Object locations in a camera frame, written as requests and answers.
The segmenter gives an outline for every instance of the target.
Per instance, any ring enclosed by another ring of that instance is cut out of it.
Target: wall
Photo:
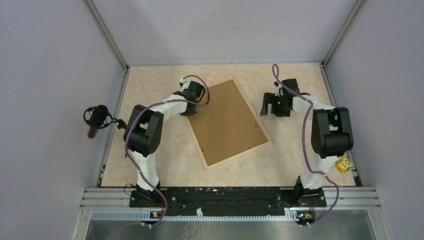
[[[328,68],[397,239],[423,239],[424,1],[369,0]]]
[[[81,0],[2,1],[0,32],[0,236],[69,239],[105,140],[83,112],[123,70]]]
[[[129,65],[318,62],[356,0],[94,0]]]

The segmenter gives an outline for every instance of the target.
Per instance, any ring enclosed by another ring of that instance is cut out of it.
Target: beige table surface
[[[235,79],[257,114],[261,111],[264,92],[275,92],[272,64],[168,65],[131,67],[119,118],[128,122],[135,105],[148,106],[162,101],[179,90],[179,80],[198,75],[207,84]],[[318,63],[279,64],[280,80],[296,78],[301,92],[307,92],[325,104],[329,96]],[[174,116],[163,124],[162,139],[156,151],[156,170],[161,186],[167,187],[260,187],[294,186],[307,170],[302,153],[303,117],[259,117],[268,130],[272,144],[241,156],[226,165],[205,170],[195,148],[186,117]],[[312,159],[311,121],[306,126],[308,156]],[[137,182],[136,168],[124,158],[124,131],[114,131],[101,185],[124,186]],[[352,173],[340,173],[332,167],[330,179],[340,186],[354,186]]]

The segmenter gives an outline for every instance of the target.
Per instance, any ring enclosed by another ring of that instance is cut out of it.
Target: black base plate
[[[168,202],[167,216],[195,216],[201,208],[204,216],[283,216],[284,208],[305,207],[287,187],[161,187]],[[131,208],[161,208],[163,202],[154,192],[151,199],[131,192]],[[325,200],[314,201],[326,207]]]

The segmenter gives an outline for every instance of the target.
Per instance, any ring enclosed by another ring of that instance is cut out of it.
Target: wooden frame
[[[226,79],[226,80],[220,81],[220,82],[213,82],[208,87],[213,87],[215,85],[218,85],[218,84],[224,83],[226,81],[230,81],[230,80],[232,80],[235,83],[235,85],[237,86],[238,91],[240,92],[240,94],[243,97],[244,101],[246,102],[248,108],[250,109],[251,113],[253,114],[253,117],[257,121],[258,126],[260,127],[260,129],[262,130],[263,134],[265,135],[265,137],[266,137],[266,139],[268,141],[267,142],[264,142],[264,143],[262,143],[260,145],[257,145],[255,147],[252,147],[252,148],[250,148],[248,150],[245,150],[245,151],[243,151],[243,152],[241,152],[239,154],[236,154],[234,156],[231,156],[229,158],[226,158],[226,159],[224,159],[222,161],[219,161],[219,162],[217,162],[215,164],[208,165],[207,162],[206,162],[205,156],[203,155],[202,148],[200,147],[199,142],[198,142],[198,140],[196,138],[196,134],[195,134],[195,132],[194,132],[194,130],[192,128],[192,125],[190,123],[190,120],[189,120],[188,117],[186,117],[186,122],[188,124],[188,128],[189,128],[190,134],[191,134],[191,136],[194,139],[194,144],[195,144],[196,150],[197,150],[197,152],[198,152],[198,154],[199,154],[199,156],[201,158],[201,161],[203,163],[203,166],[204,166],[204,168],[206,170],[215,169],[217,167],[224,166],[224,165],[228,164],[229,162],[231,162],[233,160],[240,159],[242,156],[248,155],[248,154],[252,153],[253,151],[258,150],[259,148],[263,148],[263,147],[265,147],[265,146],[267,146],[269,144],[272,144],[272,142],[273,142],[272,139],[271,139],[271,136],[270,136],[269,132],[265,128],[265,126],[262,123],[262,121],[260,120],[259,116],[256,114],[255,109],[253,108],[252,104],[249,102],[249,100],[248,100],[248,98],[247,98],[247,96],[246,96],[243,88],[238,83],[238,81],[234,78],[234,76],[232,77],[232,79]]]

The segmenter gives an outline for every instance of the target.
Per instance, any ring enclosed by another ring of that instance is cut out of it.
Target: white object
[[[185,81],[184,79],[180,79],[180,83],[182,83],[181,91],[187,89],[189,87],[191,81]],[[183,96],[172,94],[167,99],[163,100],[164,104],[159,106],[154,106],[150,108],[150,110],[155,112],[161,112],[163,114],[163,122],[172,118],[177,114],[184,113],[187,109],[186,101],[178,101],[178,102],[169,102],[170,100],[185,100]],[[153,186],[157,186],[159,183],[158,174],[156,172],[156,153],[149,154],[147,157],[144,157],[141,153],[136,151],[130,151],[132,156],[134,157],[135,162],[140,167],[141,172],[143,173],[146,180]],[[153,191],[153,188],[149,186],[146,181],[140,175],[140,172],[137,171],[137,185],[145,190]]]
[[[306,99],[312,101],[313,108],[310,111],[307,118],[312,120],[313,110],[315,109],[324,109],[324,110],[332,110],[334,106],[326,105],[316,98],[311,97],[309,95],[303,95]],[[308,111],[310,104],[309,102],[303,100],[299,96],[293,97],[293,111],[301,113],[303,115]],[[308,158],[310,168],[313,171],[320,171],[327,174],[330,171],[331,166],[339,159],[338,156],[328,156],[326,158],[321,158],[319,154],[314,153],[313,157]],[[324,178],[326,175],[322,175],[320,173],[311,173],[308,169],[300,175],[300,180],[302,182],[303,188],[305,189],[318,189],[323,186]]]

